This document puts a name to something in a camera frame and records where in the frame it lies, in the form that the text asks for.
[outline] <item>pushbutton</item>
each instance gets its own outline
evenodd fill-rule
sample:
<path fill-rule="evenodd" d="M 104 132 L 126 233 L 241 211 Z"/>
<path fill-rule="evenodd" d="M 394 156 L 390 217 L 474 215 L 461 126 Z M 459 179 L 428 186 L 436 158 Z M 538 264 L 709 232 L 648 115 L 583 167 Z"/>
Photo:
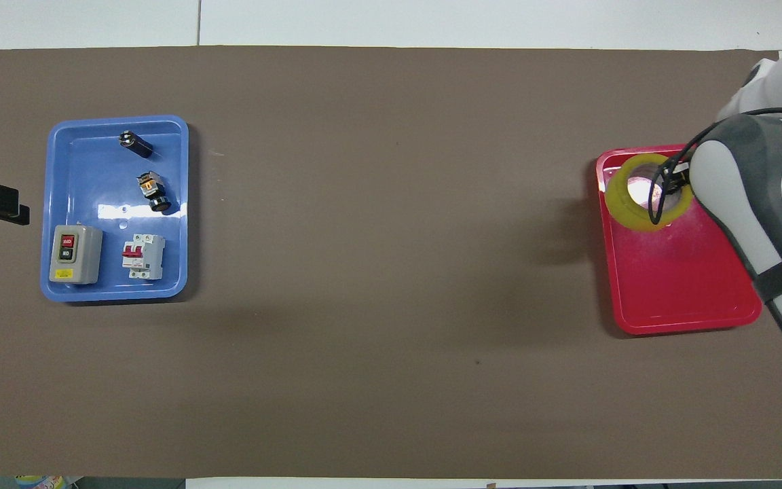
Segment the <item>pushbutton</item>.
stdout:
<path fill-rule="evenodd" d="M 91 226 L 56 225 L 50 242 L 50 282 L 95 284 L 102 257 L 102 230 Z"/>
<path fill-rule="evenodd" d="M 59 248 L 59 261 L 69 262 L 73 260 L 74 260 L 74 248 L 66 248 L 64 245 Z"/>

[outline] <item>black pushbutton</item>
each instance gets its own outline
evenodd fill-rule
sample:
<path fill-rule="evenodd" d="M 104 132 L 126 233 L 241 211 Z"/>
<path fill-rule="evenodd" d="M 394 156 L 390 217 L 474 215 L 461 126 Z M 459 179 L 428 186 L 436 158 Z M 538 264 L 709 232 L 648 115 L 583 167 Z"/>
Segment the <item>black pushbutton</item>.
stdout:
<path fill-rule="evenodd" d="M 59 260 L 63 262 L 69 262 L 71 260 L 74 260 L 74 248 L 60 247 Z"/>
<path fill-rule="evenodd" d="M 149 201 L 149 208 L 156 213 L 163 213 L 171 207 L 171 201 L 167 197 L 157 197 Z"/>

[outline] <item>red breaker switch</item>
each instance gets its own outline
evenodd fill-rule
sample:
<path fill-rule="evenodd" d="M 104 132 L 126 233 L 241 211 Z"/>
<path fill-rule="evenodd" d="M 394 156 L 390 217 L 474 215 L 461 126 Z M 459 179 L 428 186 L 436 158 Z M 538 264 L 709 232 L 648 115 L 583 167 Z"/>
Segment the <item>red breaker switch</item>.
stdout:
<path fill-rule="evenodd" d="M 126 245 L 125 249 L 122 250 L 122 256 L 127 257 L 127 259 L 142 259 L 143 252 L 141 251 L 141 247 L 130 247 L 130 245 Z"/>

